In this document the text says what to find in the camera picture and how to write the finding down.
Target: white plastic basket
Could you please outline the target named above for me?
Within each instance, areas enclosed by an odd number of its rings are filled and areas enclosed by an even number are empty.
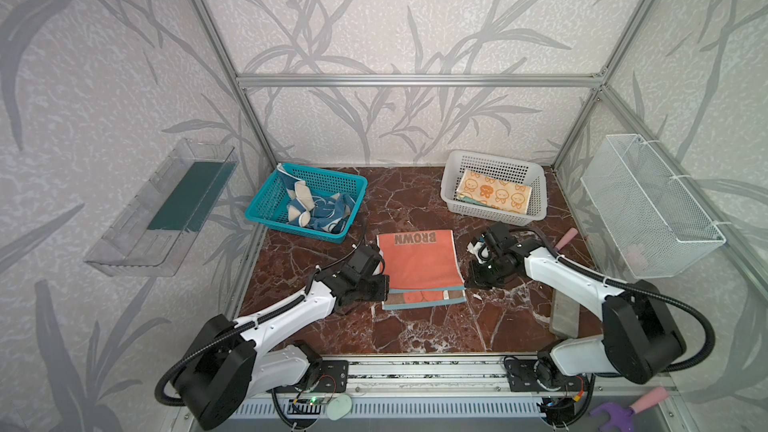
[[[636,278],[673,277],[725,243],[641,135],[606,135],[581,183]]]
[[[497,180],[530,186],[531,198],[528,201],[528,213],[515,214],[456,200],[456,188],[466,169]],[[446,169],[442,173],[440,197],[448,204],[448,209],[455,214],[487,218],[505,224],[527,225],[533,220],[541,220],[547,216],[547,181],[544,178],[544,169],[541,165],[514,158],[454,150],[448,156]]]

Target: brown marble tabletop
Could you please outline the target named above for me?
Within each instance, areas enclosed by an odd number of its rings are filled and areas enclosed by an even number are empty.
[[[257,312],[304,286],[316,264],[329,263],[351,250],[368,218],[366,239],[391,232],[453,230],[459,270],[467,276],[470,239],[492,222],[448,211],[440,198],[442,167],[341,168],[368,179],[360,212],[340,245],[270,230],[264,239],[241,315]],[[552,175],[547,175],[547,216],[531,225],[556,243],[576,224]],[[587,246],[577,236],[563,254],[592,266]],[[467,290],[467,302],[404,311],[383,311],[380,303],[362,303],[346,316],[335,313],[293,334],[321,354],[398,354],[535,352],[556,340],[548,330],[552,289],[516,278],[504,290]],[[600,334],[600,322],[581,309],[581,337]]]

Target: wall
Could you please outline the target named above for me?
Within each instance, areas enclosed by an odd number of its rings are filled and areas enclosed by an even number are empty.
[[[157,430],[251,236],[256,139],[187,0],[2,0],[0,64],[0,430]],[[178,273],[84,264],[182,137],[240,164]]]
[[[698,181],[754,247],[768,254],[765,83],[768,0],[661,0],[610,86]],[[600,105],[560,179],[603,270],[625,266],[578,178],[607,133],[626,130]],[[722,249],[670,279],[662,292],[702,311],[717,342],[700,366],[673,374],[702,431],[764,430],[768,423],[768,308]],[[676,314],[689,355],[700,327]]]
[[[608,59],[638,0],[206,2],[241,74],[589,74]],[[549,164],[586,93],[270,88],[250,95],[282,160],[443,164],[450,150],[464,148]]]

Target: yellow towel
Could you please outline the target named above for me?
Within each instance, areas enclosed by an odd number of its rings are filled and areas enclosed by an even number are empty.
[[[465,170],[456,188],[456,200],[525,215],[531,187]]]

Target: blue basket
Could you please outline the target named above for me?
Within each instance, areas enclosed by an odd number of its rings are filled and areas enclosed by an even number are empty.
[[[288,197],[288,193],[285,187],[283,187],[283,181],[277,176],[277,170],[272,172],[272,175],[266,179],[259,193],[256,194],[250,205],[248,205],[247,210],[245,210],[245,218],[264,224],[273,230],[316,238],[333,242],[334,244],[342,243],[352,221],[355,219],[355,215],[357,215],[358,209],[360,209],[362,198],[366,195],[368,180],[359,175],[306,167],[305,165],[283,164],[283,167],[289,174],[306,181],[306,186],[312,190],[313,194],[323,197],[329,197],[338,192],[350,194],[355,201],[355,206],[346,221],[344,230],[339,234],[330,234],[328,232],[288,225],[286,222],[288,222],[288,202],[290,197]]]

